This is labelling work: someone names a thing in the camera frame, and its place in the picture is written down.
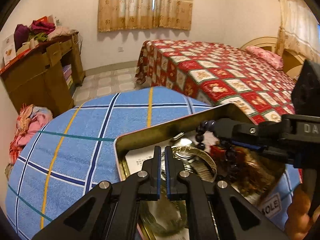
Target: wooden headboard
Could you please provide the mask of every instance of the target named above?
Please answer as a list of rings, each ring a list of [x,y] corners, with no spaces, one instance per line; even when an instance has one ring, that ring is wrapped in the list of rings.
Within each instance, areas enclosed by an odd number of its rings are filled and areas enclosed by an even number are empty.
[[[241,49],[245,50],[245,48],[248,46],[257,46],[265,50],[275,52],[276,42],[277,38],[275,37],[261,37],[249,41],[248,43],[244,44]],[[298,76],[301,72],[305,58],[291,50],[285,50],[282,58],[284,62],[283,71],[291,78]]]

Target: white wall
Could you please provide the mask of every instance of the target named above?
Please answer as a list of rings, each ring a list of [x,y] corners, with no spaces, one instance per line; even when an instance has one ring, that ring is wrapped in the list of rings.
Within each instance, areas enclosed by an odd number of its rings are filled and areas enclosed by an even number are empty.
[[[17,117],[18,114],[0,81],[0,207],[4,213],[4,200],[7,192],[7,178],[4,169],[9,161],[9,147],[14,137]]]
[[[30,25],[33,19],[53,14],[63,25],[79,30],[84,38],[83,66],[90,69],[137,60],[143,42],[149,39],[188,39],[242,46],[253,38],[276,36],[280,23],[277,0],[194,0],[189,32],[156,29],[98,33],[98,1],[21,0],[0,32],[0,41],[12,34],[17,24]],[[118,47],[123,47],[124,52],[119,53]]]

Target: human hand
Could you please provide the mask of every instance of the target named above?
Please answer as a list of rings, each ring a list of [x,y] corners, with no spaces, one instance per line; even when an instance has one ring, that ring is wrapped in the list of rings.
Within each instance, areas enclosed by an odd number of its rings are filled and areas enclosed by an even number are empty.
[[[310,206],[311,201],[300,184],[293,193],[292,203],[287,210],[288,220],[284,226],[284,231],[291,240],[302,240],[317,221],[320,207],[316,209],[312,217],[309,217]]]

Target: floral patterned curtain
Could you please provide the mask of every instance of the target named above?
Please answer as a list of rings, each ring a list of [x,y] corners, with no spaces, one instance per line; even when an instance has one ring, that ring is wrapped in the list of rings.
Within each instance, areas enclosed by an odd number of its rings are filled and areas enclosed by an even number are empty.
[[[190,30],[192,4],[193,0],[100,0],[98,30]]]
[[[282,56],[285,49],[293,50],[314,62],[320,63],[318,21],[304,0],[279,0],[281,25],[276,53]]]

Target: brown desk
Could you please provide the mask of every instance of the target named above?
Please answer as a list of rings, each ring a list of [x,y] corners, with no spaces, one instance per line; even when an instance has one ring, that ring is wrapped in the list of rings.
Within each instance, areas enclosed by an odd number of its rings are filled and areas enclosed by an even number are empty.
[[[72,108],[74,101],[62,71],[62,66],[68,64],[73,82],[81,85],[84,71],[77,34],[40,43],[1,73],[17,112],[23,103],[47,107],[54,117]]]

